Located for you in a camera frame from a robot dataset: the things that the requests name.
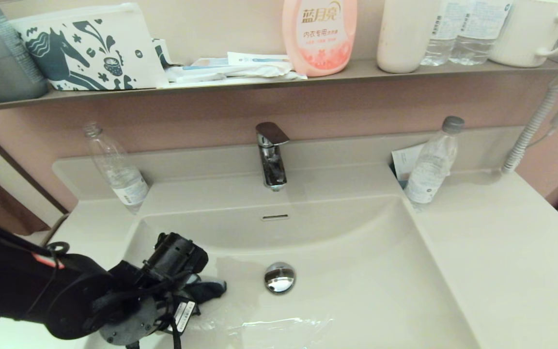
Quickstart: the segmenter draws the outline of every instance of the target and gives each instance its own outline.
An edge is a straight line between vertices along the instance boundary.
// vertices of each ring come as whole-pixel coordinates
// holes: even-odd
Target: printed paper box
[[[168,85],[143,13],[135,3],[83,7],[10,23],[56,89]]]

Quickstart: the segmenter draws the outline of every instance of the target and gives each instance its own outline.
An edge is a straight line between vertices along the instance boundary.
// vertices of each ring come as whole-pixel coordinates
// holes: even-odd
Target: chrome faucet
[[[273,122],[262,122],[255,126],[255,130],[264,171],[264,185],[272,191],[279,191],[288,182],[279,146],[288,143],[290,139]]]

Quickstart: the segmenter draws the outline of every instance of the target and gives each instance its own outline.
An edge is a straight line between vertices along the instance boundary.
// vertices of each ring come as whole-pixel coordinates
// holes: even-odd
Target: horse illustration
[[[62,31],[57,34],[51,28],[51,33],[40,33],[37,38],[27,42],[26,46],[42,73],[49,80],[66,80],[89,90],[106,89],[92,78],[70,71],[66,56],[74,58],[86,68],[89,68],[89,62],[70,45]]]

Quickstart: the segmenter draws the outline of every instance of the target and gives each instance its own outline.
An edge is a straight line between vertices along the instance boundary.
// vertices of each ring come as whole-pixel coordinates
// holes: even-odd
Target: label tag
[[[140,177],[139,181],[126,188],[113,188],[115,195],[117,195],[120,198],[120,201],[127,206],[137,205],[144,201],[148,195],[148,191],[148,184],[143,177]]]
[[[443,0],[432,30],[436,40],[452,40],[458,37],[469,11],[468,0]]]
[[[188,320],[191,318],[191,314],[193,313],[193,309],[195,309],[195,302],[180,303],[180,305],[178,305],[178,309],[175,312],[175,324],[178,332],[184,332],[184,329],[188,324]]]
[[[40,256],[39,254],[36,254],[34,252],[32,252],[31,255],[38,262],[40,262],[44,265],[48,265],[51,268],[55,268],[55,260],[53,260],[53,258],[47,257],[47,256]],[[58,260],[57,263],[58,263],[58,267],[57,267],[58,269],[65,268],[65,265],[64,265],[64,263],[62,263],[62,261]]]
[[[350,57],[343,10],[344,0],[302,1],[296,19],[301,57],[316,69],[333,69]]]
[[[11,55],[18,62],[18,66],[24,71],[25,75],[33,83],[41,82],[44,77],[38,70],[38,67],[29,57],[29,53],[14,28],[8,22],[7,18],[0,16],[0,38],[3,40]]]
[[[498,38],[511,8],[509,0],[476,0],[465,16],[460,35],[478,40]]]
[[[444,167],[442,163],[445,161],[440,157],[431,157],[414,168],[404,190],[411,201],[419,204],[431,203],[445,180],[444,176],[440,176],[441,168]]]

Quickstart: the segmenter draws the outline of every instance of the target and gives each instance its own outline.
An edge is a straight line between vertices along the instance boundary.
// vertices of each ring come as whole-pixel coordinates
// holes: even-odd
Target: pink bottle
[[[342,71],[357,31],[357,0],[285,0],[283,41],[297,73],[323,77]]]

